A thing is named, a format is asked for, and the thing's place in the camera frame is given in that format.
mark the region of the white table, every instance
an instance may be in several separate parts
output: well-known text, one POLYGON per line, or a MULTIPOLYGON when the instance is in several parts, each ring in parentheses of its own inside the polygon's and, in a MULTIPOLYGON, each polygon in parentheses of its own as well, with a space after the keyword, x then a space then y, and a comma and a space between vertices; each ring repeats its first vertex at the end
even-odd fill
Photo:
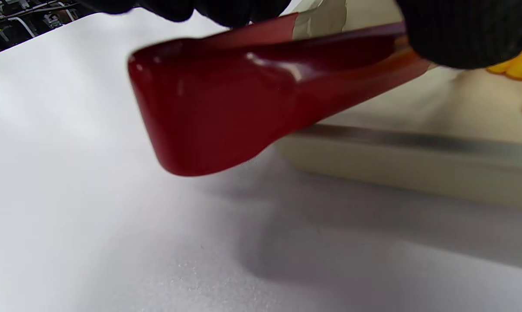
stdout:
POLYGON ((220 30, 134 10, 0 53, 0 312, 522 311, 522 211, 296 172, 272 148, 161 170, 126 57, 220 30))

